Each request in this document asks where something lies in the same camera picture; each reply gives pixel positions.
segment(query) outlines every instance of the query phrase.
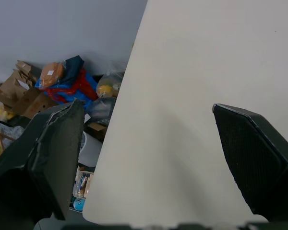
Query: table surface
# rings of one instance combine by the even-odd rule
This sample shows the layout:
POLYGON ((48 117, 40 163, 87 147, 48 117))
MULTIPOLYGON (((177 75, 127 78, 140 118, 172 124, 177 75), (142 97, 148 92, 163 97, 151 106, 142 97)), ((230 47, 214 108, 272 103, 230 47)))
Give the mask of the table surface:
POLYGON ((214 103, 263 115, 288 141, 288 1, 148 1, 84 218, 264 220, 228 169, 214 103))

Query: blue and red bag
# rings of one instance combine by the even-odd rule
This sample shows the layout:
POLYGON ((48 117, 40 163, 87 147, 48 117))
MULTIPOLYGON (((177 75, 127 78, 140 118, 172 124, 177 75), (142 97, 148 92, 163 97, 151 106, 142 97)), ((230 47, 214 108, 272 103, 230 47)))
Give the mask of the blue and red bag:
MULTIPOLYGON (((38 88, 39 85, 40 80, 36 82, 35 87, 38 88)), ((92 101, 98 98, 96 88, 97 82, 82 68, 72 84, 57 83, 40 90, 59 104, 73 102, 75 98, 84 100, 86 102, 84 109, 86 109, 92 101)))

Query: orange object in bag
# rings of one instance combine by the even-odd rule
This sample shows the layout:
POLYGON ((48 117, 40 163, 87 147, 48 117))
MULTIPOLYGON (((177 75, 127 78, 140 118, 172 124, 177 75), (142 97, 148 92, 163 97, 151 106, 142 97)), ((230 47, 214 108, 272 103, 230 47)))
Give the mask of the orange object in bag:
POLYGON ((63 73, 64 66, 62 63, 52 62, 45 65, 40 76, 39 88, 44 89, 51 85, 54 85, 63 77, 63 73))

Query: red fabric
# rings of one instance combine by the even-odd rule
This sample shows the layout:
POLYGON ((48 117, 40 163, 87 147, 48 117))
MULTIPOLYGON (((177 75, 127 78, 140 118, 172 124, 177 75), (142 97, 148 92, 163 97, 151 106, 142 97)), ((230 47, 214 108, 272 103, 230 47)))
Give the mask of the red fabric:
POLYGON ((43 91, 47 92, 49 97, 55 101, 67 103, 64 97, 57 94, 58 92, 64 92, 68 95, 73 95, 77 90, 80 90, 85 96, 87 96, 92 101, 98 99, 97 93, 92 89, 90 83, 85 79, 86 71, 85 69, 80 70, 76 81, 69 89, 55 88, 55 89, 44 89, 43 91))

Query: clutter pile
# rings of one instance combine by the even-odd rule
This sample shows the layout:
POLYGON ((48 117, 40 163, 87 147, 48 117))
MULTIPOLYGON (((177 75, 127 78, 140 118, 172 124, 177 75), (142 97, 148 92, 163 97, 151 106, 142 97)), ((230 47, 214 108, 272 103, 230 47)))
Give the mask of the clutter pile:
POLYGON ((43 69, 18 60, 11 76, 0 83, 0 155, 37 113, 82 100, 85 124, 70 203, 82 211, 123 75, 124 71, 108 69, 102 77, 93 77, 80 56, 48 63, 43 69))

